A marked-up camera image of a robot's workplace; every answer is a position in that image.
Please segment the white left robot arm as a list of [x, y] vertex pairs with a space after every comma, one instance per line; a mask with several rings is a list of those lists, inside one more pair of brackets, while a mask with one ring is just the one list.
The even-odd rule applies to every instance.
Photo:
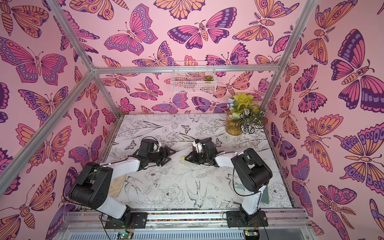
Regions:
[[162, 147], [154, 138], [144, 138], [139, 149], [123, 160], [103, 165], [86, 164], [69, 191], [69, 199], [109, 217], [124, 218], [130, 210], [109, 194], [112, 181], [128, 173], [145, 170], [151, 163], [162, 167], [176, 152], [170, 147]]

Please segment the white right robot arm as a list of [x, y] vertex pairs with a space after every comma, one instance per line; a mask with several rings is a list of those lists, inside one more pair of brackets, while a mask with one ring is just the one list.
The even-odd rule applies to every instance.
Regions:
[[265, 213], [260, 203], [273, 173], [254, 149], [241, 153], [218, 151], [212, 138], [197, 139], [183, 160], [196, 165], [232, 168], [233, 176], [238, 175], [245, 192], [237, 193], [243, 197], [239, 210], [225, 213], [228, 227], [258, 227], [263, 223]]

